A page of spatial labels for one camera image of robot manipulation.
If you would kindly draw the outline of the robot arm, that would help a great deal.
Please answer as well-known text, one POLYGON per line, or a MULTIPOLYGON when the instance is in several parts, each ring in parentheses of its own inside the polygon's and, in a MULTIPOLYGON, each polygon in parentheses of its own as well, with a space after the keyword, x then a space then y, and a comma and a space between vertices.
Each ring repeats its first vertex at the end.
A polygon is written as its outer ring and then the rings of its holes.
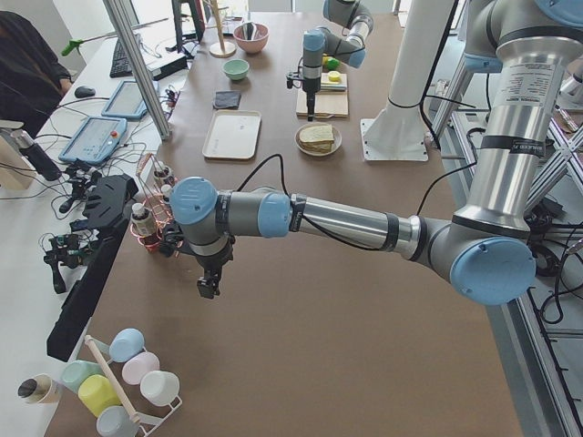
POLYGON ((442 165, 367 164, 357 150, 352 119, 335 126, 343 140, 329 157, 311 157, 295 142, 300 126, 283 70, 299 57, 300 31, 310 18, 267 15, 271 41, 252 56, 241 83, 243 106, 261 115, 258 150, 249 159, 207 158, 214 90, 228 84, 218 61, 199 56, 173 115, 166 154, 185 192, 201 198, 206 225, 218 224, 218 242, 231 255, 220 282, 229 300, 312 299, 319 293, 370 295, 431 288, 456 290, 483 305, 516 299, 533 283, 536 262, 510 237, 447 233, 450 193, 441 190, 425 219, 414 203, 442 165))
POLYGON ((321 90, 323 56, 332 56, 358 68, 365 58, 365 40, 373 31, 373 17, 360 1, 325 1, 323 16, 348 31, 338 36, 324 26, 306 31, 302 37, 300 79, 306 95, 307 119, 313 121, 316 94, 321 90))

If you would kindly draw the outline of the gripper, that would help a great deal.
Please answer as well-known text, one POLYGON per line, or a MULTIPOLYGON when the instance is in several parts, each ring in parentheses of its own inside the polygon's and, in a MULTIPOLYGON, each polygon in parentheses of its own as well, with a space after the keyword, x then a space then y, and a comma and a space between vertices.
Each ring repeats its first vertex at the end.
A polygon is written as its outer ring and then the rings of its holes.
POLYGON ((306 92, 306 113, 307 114, 314 114, 315 113, 315 101, 316 101, 316 94, 313 92, 306 92))
POLYGON ((195 256, 199 265, 203 268, 203 276, 197 280, 197 288, 202 298, 214 298, 214 285, 220 283, 222 267, 233 260, 233 247, 226 245, 219 252, 212 255, 195 256))

